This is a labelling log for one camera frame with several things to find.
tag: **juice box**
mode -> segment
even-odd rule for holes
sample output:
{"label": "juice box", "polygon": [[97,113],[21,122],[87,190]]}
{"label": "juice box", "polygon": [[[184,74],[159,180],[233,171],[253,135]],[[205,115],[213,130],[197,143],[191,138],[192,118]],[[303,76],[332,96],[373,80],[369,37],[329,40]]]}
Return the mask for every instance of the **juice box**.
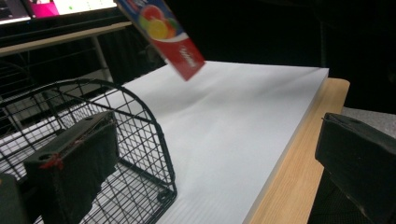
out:
{"label": "juice box", "polygon": [[189,80],[205,59],[163,0],[116,0],[145,38]]}

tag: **gray floor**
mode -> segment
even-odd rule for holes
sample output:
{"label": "gray floor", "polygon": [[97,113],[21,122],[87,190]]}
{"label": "gray floor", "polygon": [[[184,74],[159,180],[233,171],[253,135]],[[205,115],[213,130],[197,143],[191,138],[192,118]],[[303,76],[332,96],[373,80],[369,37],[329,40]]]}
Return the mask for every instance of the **gray floor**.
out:
{"label": "gray floor", "polygon": [[396,138],[396,115],[344,107],[342,115],[358,119],[387,135]]}

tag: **fruit image on carton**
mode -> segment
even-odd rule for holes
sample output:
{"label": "fruit image on carton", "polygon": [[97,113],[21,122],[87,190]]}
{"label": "fruit image on carton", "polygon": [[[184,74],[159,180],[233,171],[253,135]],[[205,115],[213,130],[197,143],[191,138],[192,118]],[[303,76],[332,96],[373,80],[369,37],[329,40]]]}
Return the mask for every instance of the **fruit image on carton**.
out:
{"label": "fruit image on carton", "polygon": [[189,80],[205,64],[204,57],[162,0],[117,0],[121,11],[145,38]]}

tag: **red carton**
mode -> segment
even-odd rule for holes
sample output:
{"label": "red carton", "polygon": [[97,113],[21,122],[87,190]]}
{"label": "red carton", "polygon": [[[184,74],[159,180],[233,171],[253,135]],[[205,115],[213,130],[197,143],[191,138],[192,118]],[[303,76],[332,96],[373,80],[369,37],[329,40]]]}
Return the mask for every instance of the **red carton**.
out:
{"label": "red carton", "polygon": [[204,57],[164,1],[117,0],[116,3],[185,80],[204,66]]}

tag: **metal mesh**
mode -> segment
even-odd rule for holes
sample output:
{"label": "metal mesh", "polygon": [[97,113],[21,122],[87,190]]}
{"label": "metal mesh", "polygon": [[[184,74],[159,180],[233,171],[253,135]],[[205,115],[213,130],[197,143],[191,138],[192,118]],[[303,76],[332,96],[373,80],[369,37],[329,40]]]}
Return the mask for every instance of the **metal mesh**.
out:
{"label": "metal mesh", "polygon": [[23,160],[78,121],[114,111],[120,160],[82,223],[155,222],[176,198],[175,175],[160,125],[124,88],[100,80],[54,83],[1,102],[0,172],[21,180]]}

